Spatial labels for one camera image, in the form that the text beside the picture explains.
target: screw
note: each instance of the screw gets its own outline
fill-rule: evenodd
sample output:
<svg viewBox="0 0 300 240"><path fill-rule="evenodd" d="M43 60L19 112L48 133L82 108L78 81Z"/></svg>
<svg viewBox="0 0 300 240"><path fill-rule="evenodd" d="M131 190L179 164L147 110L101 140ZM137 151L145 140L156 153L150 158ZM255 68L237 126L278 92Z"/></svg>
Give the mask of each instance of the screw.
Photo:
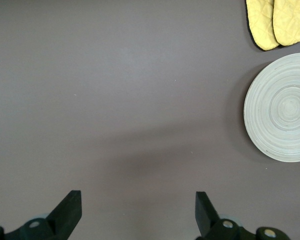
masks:
<svg viewBox="0 0 300 240"><path fill-rule="evenodd" d="M230 221L224 221L222 224L224 227L226 227L228 229L232 229L234 227L233 223Z"/></svg>
<svg viewBox="0 0 300 240"><path fill-rule="evenodd" d="M274 231L272 231L271 229L264 230L264 234L270 238L275 238L277 236L276 233Z"/></svg>
<svg viewBox="0 0 300 240"><path fill-rule="evenodd" d="M32 223L30 223L29 228L35 228L35 227L38 227L39 225L40 225L40 222L33 221Z"/></svg>

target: gray tabletop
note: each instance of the gray tabletop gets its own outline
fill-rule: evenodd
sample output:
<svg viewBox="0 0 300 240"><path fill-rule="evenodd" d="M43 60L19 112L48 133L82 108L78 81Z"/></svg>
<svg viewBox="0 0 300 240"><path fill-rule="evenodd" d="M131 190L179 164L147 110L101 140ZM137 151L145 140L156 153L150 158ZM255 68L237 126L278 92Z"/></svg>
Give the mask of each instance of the gray tabletop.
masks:
<svg viewBox="0 0 300 240"><path fill-rule="evenodd" d="M0 225L82 191L70 239L194 240L195 192L300 240L300 162L261 153L243 104L264 52L244 1L0 1Z"/></svg>

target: round plate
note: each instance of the round plate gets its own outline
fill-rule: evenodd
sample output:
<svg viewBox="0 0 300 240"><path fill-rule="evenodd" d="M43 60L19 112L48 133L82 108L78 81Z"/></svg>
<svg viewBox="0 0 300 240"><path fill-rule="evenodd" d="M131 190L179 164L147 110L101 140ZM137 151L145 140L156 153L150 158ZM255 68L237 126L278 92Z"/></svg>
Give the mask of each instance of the round plate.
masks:
<svg viewBox="0 0 300 240"><path fill-rule="evenodd" d="M258 149L282 162L300 162L300 53L265 67L244 102L244 124Z"/></svg>

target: plate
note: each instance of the plate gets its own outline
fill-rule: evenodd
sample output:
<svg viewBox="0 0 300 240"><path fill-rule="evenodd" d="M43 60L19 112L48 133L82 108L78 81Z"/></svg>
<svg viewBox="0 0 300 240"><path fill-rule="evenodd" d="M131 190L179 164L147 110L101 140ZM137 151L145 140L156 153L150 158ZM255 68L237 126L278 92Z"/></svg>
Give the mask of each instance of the plate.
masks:
<svg viewBox="0 0 300 240"><path fill-rule="evenodd" d="M261 152L282 162L300 162L300 53L284 56L258 74L243 115Z"/></svg>

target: oven mitt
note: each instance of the oven mitt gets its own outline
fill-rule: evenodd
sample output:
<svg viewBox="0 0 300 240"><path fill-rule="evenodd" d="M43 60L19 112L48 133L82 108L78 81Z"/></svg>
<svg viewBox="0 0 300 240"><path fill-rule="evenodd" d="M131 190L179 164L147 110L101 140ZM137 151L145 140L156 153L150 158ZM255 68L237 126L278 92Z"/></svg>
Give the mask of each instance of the oven mitt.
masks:
<svg viewBox="0 0 300 240"><path fill-rule="evenodd" d="M274 0L273 30L283 46L300 42L300 0Z"/></svg>
<svg viewBox="0 0 300 240"><path fill-rule="evenodd" d="M246 0L246 8L254 42L266 51L279 46L275 37L272 20L274 0Z"/></svg>

